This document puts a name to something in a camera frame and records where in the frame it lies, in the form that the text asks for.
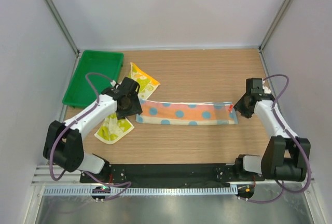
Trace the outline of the blue polka dot towel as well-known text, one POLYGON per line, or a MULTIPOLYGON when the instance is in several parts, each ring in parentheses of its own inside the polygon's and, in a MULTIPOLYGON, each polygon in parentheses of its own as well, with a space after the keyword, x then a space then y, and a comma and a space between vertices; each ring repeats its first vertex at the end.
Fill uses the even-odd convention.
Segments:
POLYGON ((234 125, 238 124, 231 102, 170 103, 141 100, 142 113, 136 122, 161 125, 234 125))

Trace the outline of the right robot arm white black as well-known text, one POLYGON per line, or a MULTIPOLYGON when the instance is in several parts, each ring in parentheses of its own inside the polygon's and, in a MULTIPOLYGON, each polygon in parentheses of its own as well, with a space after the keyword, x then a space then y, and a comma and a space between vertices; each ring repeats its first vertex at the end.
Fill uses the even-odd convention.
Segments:
POLYGON ((270 138, 263 156, 238 157, 241 163, 233 168, 235 177, 246 180, 256 173, 265 179, 304 181, 311 144, 308 139, 299 137, 286 123, 274 96, 264 87, 263 79, 246 80, 245 93, 234 109, 247 119, 257 116, 270 138))

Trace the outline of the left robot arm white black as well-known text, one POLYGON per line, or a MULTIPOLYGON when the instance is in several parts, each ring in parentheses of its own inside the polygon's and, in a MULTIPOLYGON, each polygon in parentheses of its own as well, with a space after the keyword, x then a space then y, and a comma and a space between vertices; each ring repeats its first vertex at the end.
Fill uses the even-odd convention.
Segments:
POLYGON ((63 172, 82 171, 100 183, 107 181, 110 176, 109 162, 86 153, 84 139, 98 123, 111 114, 124 119, 142 113, 138 82, 129 77, 125 77, 121 83, 111 80, 111 86, 99 93, 90 76, 92 73, 86 75, 86 80, 96 95, 95 101, 74 117, 64 122, 55 120, 48 127, 43 157, 49 161, 49 173, 54 181, 60 180, 63 174, 55 176, 53 165, 61 167, 63 172))

